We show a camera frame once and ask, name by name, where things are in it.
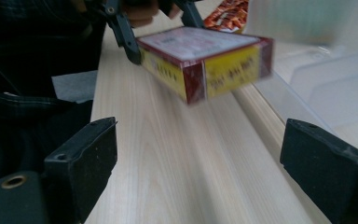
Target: light wood grain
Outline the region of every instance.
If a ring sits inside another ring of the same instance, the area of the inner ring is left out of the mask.
[[[200,2],[201,14],[219,2]],[[136,34],[180,24],[160,16]],[[185,105],[109,29],[92,112],[106,117],[118,121],[118,162],[87,223],[327,222],[297,198],[232,94]]]

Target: person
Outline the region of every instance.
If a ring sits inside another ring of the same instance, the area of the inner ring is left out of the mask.
[[[131,26],[138,28],[153,21],[158,4],[154,0],[143,6],[123,4],[122,10]],[[179,12],[172,5],[169,17],[173,19]],[[85,42],[71,50],[50,52],[51,76],[98,69],[105,20],[90,13],[84,0],[0,0],[3,41],[27,32],[66,32],[88,24],[93,31]],[[24,170],[43,172],[43,159],[90,122],[92,101],[78,104],[56,98],[19,96],[10,93],[3,81],[0,78],[0,178]]]

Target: black clamp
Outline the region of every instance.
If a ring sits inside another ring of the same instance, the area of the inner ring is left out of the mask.
[[[158,0],[158,6],[164,14],[168,15],[172,4],[175,3],[183,11],[182,23],[184,26],[204,28],[203,20],[197,11],[195,2],[199,0]],[[147,4],[147,0],[125,0],[130,6],[141,6]],[[136,42],[128,17],[121,10],[120,0],[107,0],[106,4],[97,9],[100,15],[106,18],[109,27],[115,33],[119,47],[126,51],[127,58],[135,64],[141,64],[141,51]]]
[[[289,119],[281,163],[332,223],[358,223],[358,149],[324,129]]]

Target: dark jacket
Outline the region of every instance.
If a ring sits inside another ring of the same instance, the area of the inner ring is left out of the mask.
[[[86,24],[69,0],[0,0],[0,38]]]

